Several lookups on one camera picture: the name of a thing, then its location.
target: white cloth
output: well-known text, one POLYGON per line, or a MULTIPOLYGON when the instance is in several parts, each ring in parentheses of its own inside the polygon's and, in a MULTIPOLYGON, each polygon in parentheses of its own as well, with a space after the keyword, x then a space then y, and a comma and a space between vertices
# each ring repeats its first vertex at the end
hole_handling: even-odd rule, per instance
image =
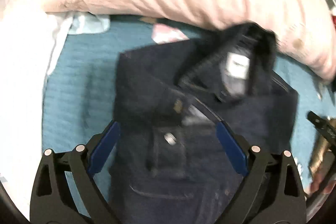
POLYGON ((42 153, 43 90, 73 13, 46 14, 37 0, 9 0, 0 21, 0 169, 29 206, 42 153))

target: gold object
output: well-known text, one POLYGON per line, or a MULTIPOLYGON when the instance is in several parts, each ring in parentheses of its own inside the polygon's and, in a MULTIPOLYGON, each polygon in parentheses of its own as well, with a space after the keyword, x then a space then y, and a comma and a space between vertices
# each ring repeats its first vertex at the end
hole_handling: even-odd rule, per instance
POLYGON ((155 24, 155 23, 157 23, 156 18, 153 18, 153 17, 141 17, 139 20, 143 21, 145 23, 149 23, 149 24, 155 24))
MULTIPOLYGON (((336 119, 331 119, 329 122, 334 128, 336 128, 336 119)), ((330 144, 328 143, 328 141, 324 137, 322 137, 322 135, 319 135, 315 143, 315 148, 312 152, 309 164, 309 169, 312 177, 314 177, 316 172, 318 171, 321 163, 323 162, 325 153, 328 151, 329 147, 330 144)))
POLYGON ((182 101, 180 99, 177 99, 174 104, 174 110, 180 114, 182 112, 182 108, 183 108, 182 101))

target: jacket pocket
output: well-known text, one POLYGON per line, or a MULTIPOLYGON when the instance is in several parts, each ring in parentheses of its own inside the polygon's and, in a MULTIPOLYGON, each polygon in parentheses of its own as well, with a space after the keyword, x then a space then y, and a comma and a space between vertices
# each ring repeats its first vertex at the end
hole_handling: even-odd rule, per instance
POLYGON ((124 224, 196 224, 204 213, 204 186, 185 180, 118 175, 111 205, 124 224))
POLYGON ((186 178, 186 147, 181 127, 153 127, 148 167, 154 178, 186 178))

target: clothing label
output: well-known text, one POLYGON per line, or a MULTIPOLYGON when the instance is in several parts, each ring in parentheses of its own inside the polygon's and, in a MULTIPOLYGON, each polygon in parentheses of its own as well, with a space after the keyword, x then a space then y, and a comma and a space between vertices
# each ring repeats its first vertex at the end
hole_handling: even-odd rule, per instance
POLYGON ((250 59, 244 55, 229 52, 227 54, 226 71, 229 76, 246 79, 249 71, 250 59))

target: black object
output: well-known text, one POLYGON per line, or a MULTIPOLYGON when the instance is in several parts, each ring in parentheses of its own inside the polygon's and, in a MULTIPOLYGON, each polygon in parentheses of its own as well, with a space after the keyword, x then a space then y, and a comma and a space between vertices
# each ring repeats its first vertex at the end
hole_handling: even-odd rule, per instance
POLYGON ((334 77, 330 85, 331 85, 331 91, 336 92, 336 76, 334 77))
POLYGON ((17 209, 0 181, 0 223, 29 224, 30 222, 17 209))
MULTIPOLYGON (((330 144, 330 149, 332 153, 336 156, 336 130, 329 123, 327 119, 323 119, 316 115, 314 112, 310 111, 307 114, 307 119, 315 126, 316 130, 319 134, 321 134, 330 144)), ((314 210, 314 206, 316 206, 316 201, 319 200, 320 195, 322 194, 323 189, 327 186, 327 184, 332 180, 332 177, 336 174, 336 161, 333 162, 330 170, 326 174, 323 181, 320 183, 319 189, 311 195, 307 199, 306 206, 307 212, 314 210)), ((317 211, 317 213, 313 216, 313 218, 309 221, 309 223, 318 224, 318 223, 334 223, 336 221, 335 213, 333 210, 335 209, 336 204, 336 188, 332 190, 329 194, 327 200, 323 203, 321 208, 317 211)))
MULTIPOLYGON (((223 131, 223 134, 230 135, 227 137, 232 139, 232 144, 235 143, 240 151, 246 151, 247 142, 244 138, 232 133, 225 123, 219 123, 218 127, 225 127, 226 130, 223 131)), ((92 152, 98 150, 98 153, 100 153, 100 145, 107 143, 113 148, 119 133, 117 123, 111 122, 103 133, 94 135, 87 145, 79 145, 73 151, 65 153, 54 153, 46 150, 38 168, 31 196, 31 223, 120 223, 87 172, 92 157, 95 157, 92 152), (91 218, 78 213, 67 186, 65 171, 72 172, 78 191, 91 218)), ((259 152, 254 152, 251 149, 246 152, 247 154, 245 152, 243 154, 238 153, 236 157, 249 159, 247 165, 249 175, 244 179, 231 205, 216 223, 275 224, 279 221, 291 224, 305 223, 305 199, 293 157, 286 156, 284 153, 271 155, 264 152, 262 148, 259 152), (261 210, 256 217, 247 219, 263 181, 263 176, 265 172, 269 171, 279 177, 275 199, 271 206, 261 210)), ((105 156, 99 158, 100 160, 94 160, 94 162, 101 166, 106 158, 105 156)), ((7 212, 8 208, 14 208, 15 206, 10 204, 5 207, 6 210, 1 210, 0 213, 2 217, 3 212, 7 212)), ((3 223, 29 223, 20 216, 17 209, 11 211, 13 212, 12 218, 6 219, 8 222, 3 223)))

